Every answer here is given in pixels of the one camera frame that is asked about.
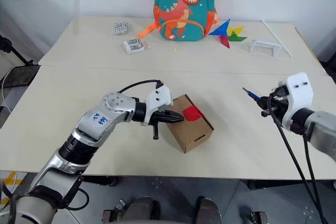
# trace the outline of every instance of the clear plastic stand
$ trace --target clear plastic stand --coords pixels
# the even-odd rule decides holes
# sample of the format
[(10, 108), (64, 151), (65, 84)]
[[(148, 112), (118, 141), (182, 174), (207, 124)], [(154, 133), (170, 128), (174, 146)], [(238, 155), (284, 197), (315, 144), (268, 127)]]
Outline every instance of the clear plastic stand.
[(252, 53), (253, 49), (255, 47), (265, 47), (265, 48), (270, 48), (272, 49), (272, 56), (275, 57), (277, 53), (280, 51), (282, 48), (281, 45), (275, 44), (273, 42), (265, 41), (265, 40), (252, 40), (251, 45), (250, 45), (250, 53)]

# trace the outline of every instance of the white stick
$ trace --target white stick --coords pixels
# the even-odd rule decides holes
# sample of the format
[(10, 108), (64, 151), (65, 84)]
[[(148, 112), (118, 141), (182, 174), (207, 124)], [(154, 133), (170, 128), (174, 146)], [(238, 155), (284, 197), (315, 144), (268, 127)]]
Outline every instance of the white stick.
[(266, 22), (262, 19), (261, 22), (267, 27), (267, 29), (270, 31), (271, 34), (275, 37), (275, 39), (282, 45), (286, 53), (293, 58), (293, 55), (290, 53), (290, 51), (287, 49), (287, 47), (284, 46), (284, 44), (281, 42), (281, 40), (276, 36), (276, 34), (272, 31), (272, 29), (269, 27), (269, 25), (266, 24)]
[(152, 47), (154, 47), (154, 46), (155, 46), (155, 44), (156, 44), (156, 43), (154, 43), (154, 44), (151, 44), (150, 46), (147, 46), (147, 48), (148, 48), (148, 49), (151, 49)]

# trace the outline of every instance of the orange strap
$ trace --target orange strap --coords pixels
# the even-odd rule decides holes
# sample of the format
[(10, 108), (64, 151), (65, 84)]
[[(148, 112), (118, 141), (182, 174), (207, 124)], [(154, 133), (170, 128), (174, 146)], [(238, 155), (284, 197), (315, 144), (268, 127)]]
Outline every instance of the orange strap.
[(160, 26), (160, 18), (159, 18), (159, 12), (160, 12), (160, 8), (156, 5), (154, 5), (154, 19), (155, 19), (155, 22), (156, 22), (156, 27), (159, 27)]
[(151, 33), (155, 29), (157, 29), (156, 22), (154, 22), (152, 25), (150, 25), (149, 27), (147, 27), (144, 31), (142, 31), (141, 33), (139, 33), (137, 35), (137, 38), (138, 39), (142, 39), (143, 37), (145, 37), (147, 34)]
[(177, 23), (180, 22), (180, 23), (193, 24), (193, 25), (195, 25), (195, 26), (198, 26), (198, 27), (202, 30), (202, 32), (204, 33), (204, 28), (203, 28), (203, 26), (202, 26), (200, 23), (198, 23), (198, 22), (196, 22), (196, 21), (193, 21), (193, 20), (189, 20), (189, 19), (178, 19), (178, 18), (176, 18), (176, 19), (170, 19), (170, 20), (165, 21), (165, 22), (159, 27), (159, 32), (161, 32), (162, 28), (163, 28), (166, 24), (173, 23), (173, 22), (177, 22)]
[(218, 16), (217, 16), (217, 10), (215, 9), (215, 17), (214, 17), (214, 22), (213, 24), (217, 24), (218, 23)]
[(206, 22), (206, 27), (205, 27), (205, 31), (204, 31), (204, 36), (206, 36), (212, 26), (212, 24), (214, 23), (214, 17), (215, 17), (215, 12), (208, 12), (208, 18), (207, 18), (207, 22)]
[(218, 16), (215, 14), (215, 17), (214, 17), (214, 22), (213, 22), (213, 24), (215, 25), (215, 24), (217, 24), (218, 23)]

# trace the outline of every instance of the black cable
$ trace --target black cable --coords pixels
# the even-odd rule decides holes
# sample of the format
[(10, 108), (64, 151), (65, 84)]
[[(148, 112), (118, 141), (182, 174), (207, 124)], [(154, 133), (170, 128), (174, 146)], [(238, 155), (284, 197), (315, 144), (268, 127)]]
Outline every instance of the black cable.
[(16, 219), (16, 200), (20, 199), (22, 196), (14, 195), (9, 202), (9, 219), (8, 224), (14, 224)]
[(7, 188), (7, 186), (5, 185), (5, 182), (3, 180), (1, 180), (2, 186), (1, 189), (4, 192), (4, 194), (8, 197), (8, 198), (12, 198), (13, 194), (11, 193), (11, 191), (9, 191), (9, 189)]
[(150, 83), (150, 82), (156, 82), (156, 88), (159, 88), (163, 85), (163, 83), (160, 80), (146, 80), (146, 81), (139, 81), (136, 83), (133, 83), (132, 85), (127, 86), (126, 88), (123, 88), (122, 90), (119, 91), (119, 93), (124, 92), (127, 89), (133, 88), (137, 85), (144, 84), (144, 83)]
[(281, 128), (281, 123), (279, 122), (279, 120), (278, 120), (277, 117), (275, 116), (274, 111), (271, 109), (271, 99), (272, 99), (272, 95), (273, 95), (273, 94), (270, 94), (269, 97), (267, 98), (267, 109), (268, 109), (268, 111), (269, 111), (269, 114), (272, 116), (273, 121), (274, 121), (275, 125), (277, 126), (277, 128), (278, 128), (278, 130), (279, 130), (279, 132), (280, 132), (280, 135), (281, 135), (281, 137), (282, 137), (282, 139), (283, 139), (283, 141), (284, 141), (284, 143), (285, 143), (285, 146), (287, 147), (287, 150), (288, 150), (288, 152), (289, 152), (289, 154), (290, 154), (290, 156), (291, 156), (291, 158), (292, 158), (292, 160), (293, 160), (293, 162), (294, 162), (294, 164), (295, 164), (296, 169), (298, 170), (298, 172), (299, 172), (299, 174), (300, 174), (300, 177), (301, 177), (301, 179), (302, 179), (302, 182), (303, 182), (303, 184), (304, 184), (304, 186), (305, 186), (305, 188), (306, 188), (306, 190), (307, 190), (307, 192), (308, 192), (308, 194), (309, 194), (309, 196), (310, 196), (310, 198), (311, 198), (311, 201), (314, 203), (316, 209), (319, 211), (318, 204), (317, 204), (317, 202), (316, 202), (316, 200), (315, 200), (315, 198), (314, 198), (314, 196), (313, 196), (311, 190), (309, 189), (307, 180), (306, 180), (306, 178), (304, 177), (304, 174), (303, 174), (303, 172), (302, 172), (302, 170), (301, 170), (301, 167), (300, 167), (300, 165), (299, 165), (297, 159), (295, 158), (295, 155), (294, 155), (294, 153), (293, 153), (293, 151), (292, 151), (292, 149), (291, 149), (291, 147), (290, 147), (290, 145), (289, 145), (289, 143), (288, 143), (288, 140), (287, 140), (287, 138), (286, 138), (286, 136), (285, 136), (285, 134), (284, 134), (284, 131), (283, 131), (282, 128)]
[(0, 200), (2, 198), (2, 188), (3, 188), (3, 180), (0, 179)]
[(314, 172), (313, 172), (313, 168), (311, 166), (311, 162), (310, 162), (310, 157), (309, 157), (309, 150), (308, 150), (308, 138), (306, 134), (302, 135), (303, 137), (303, 142), (305, 144), (305, 149), (304, 152), (306, 154), (306, 160), (307, 160), (307, 164), (308, 164), (308, 168), (309, 168), (309, 173), (310, 173), (310, 177), (311, 177), (311, 182), (313, 184), (313, 189), (314, 189), (314, 194), (315, 194), (315, 199), (318, 205), (318, 212), (320, 214), (320, 218), (323, 224), (328, 223), (327, 220), (324, 218), (323, 216), (323, 211), (322, 211), (322, 206), (321, 206), (321, 201), (320, 201), (320, 196), (319, 196), (319, 192), (317, 191), (317, 186), (316, 186), (316, 180), (315, 180), (315, 176), (314, 176)]
[(88, 205), (88, 203), (90, 201), (90, 197), (89, 197), (88, 193), (81, 188), (78, 188), (78, 190), (81, 191), (85, 195), (85, 197), (86, 197), (85, 204), (81, 207), (66, 207), (66, 209), (71, 210), (71, 211), (78, 211), (78, 210), (82, 210), (84, 207), (86, 207)]

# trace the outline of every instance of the white wall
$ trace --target white wall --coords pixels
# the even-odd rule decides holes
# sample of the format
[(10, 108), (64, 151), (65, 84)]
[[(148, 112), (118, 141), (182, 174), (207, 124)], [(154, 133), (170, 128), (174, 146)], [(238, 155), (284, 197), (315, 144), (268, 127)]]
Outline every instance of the white wall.
[[(1, 32), (36, 58), (57, 40), (76, 6), (83, 15), (153, 16), (153, 0), (0, 0), (0, 5)], [(336, 51), (336, 0), (216, 0), (216, 7), (221, 19), (291, 22), (322, 60)]]

